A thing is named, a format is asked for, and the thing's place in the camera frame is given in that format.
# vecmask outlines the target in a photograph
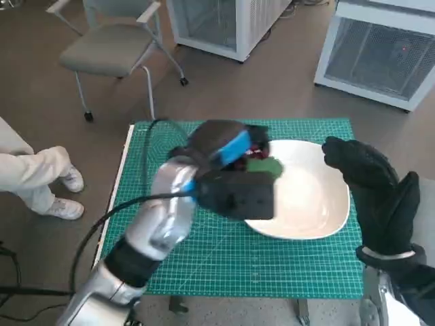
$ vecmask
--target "white appliance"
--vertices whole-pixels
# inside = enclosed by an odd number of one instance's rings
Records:
[[[292,0],[168,0],[175,43],[244,62]]]
[[[338,3],[315,83],[414,111],[435,84],[435,13],[388,1]]]
[[[425,12],[435,12],[434,0],[369,0],[372,2],[383,3],[385,5],[397,5],[398,7],[405,7]]]

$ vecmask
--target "gray floor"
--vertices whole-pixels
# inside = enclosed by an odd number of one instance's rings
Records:
[[[19,10],[0,12],[0,115],[36,150],[65,146],[83,172],[87,188],[68,196],[86,207],[75,222],[39,217],[19,199],[0,195],[0,239],[18,252],[23,283],[65,289],[71,258],[86,230],[104,212],[128,125],[149,119],[146,84],[140,71],[122,82],[86,76],[84,82],[96,122],[82,117],[73,74],[57,64],[62,49],[75,35],[44,13],[48,0],[27,1]],[[280,20],[270,38],[240,65],[184,47],[175,48],[190,85],[182,88],[161,55],[150,66],[158,114],[176,120],[205,118],[349,117],[355,136],[385,152],[403,175],[416,170],[435,178],[433,138],[435,92],[415,113],[313,86],[313,76],[326,34],[332,5],[301,7],[295,17]],[[80,1],[67,16],[85,26]],[[164,21],[165,41],[171,45]],[[97,240],[90,243],[81,265],[86,277]],[[9,262],[1,260],[3,282],[12,282]],[[59,298],[15,297],[2,312],[32,314]],[[296,325],[285,300],[192,298],[192,313],[178,320],[166,310],[167,298],[144,300],[141,317],[147,325]],[[309,302],[312,325],[356,325],[355,302]],[[52,325],[59,311],[44,313],[32,325]],[[13,323],[0,321],[1,325]]]

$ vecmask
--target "white plate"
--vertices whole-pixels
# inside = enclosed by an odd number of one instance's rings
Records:
[[[274,238],[320,239],[340,231],[349,216],[349,188],[341,172],[324,162],[321,146],[307,141],[271,141],[271,156],[284,167],[275,182],[275,217],[246,220]]]

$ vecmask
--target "mesh panel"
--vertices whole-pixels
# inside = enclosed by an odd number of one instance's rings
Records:
[[[290,0],[251,0],[249,44],[254,46],[263,37],[267,29],[291,3]]]
[[[236,50],[236,0],[176,0],[181,37]]]
[[[408,101],[435,65],[434,40],[343,18],[326,77]]]

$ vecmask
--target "robotic arm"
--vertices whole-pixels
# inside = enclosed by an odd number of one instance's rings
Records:
[[[273,176],[228,168],[253,146],[268,151],[266,128],[213,120],[195,130],[186,147],[171,151],[151,193],[192,191],[194,198],[143,203],[57,325],[124,325],[161,261],[189,234],[196,203],[229,218],[271,219]]]

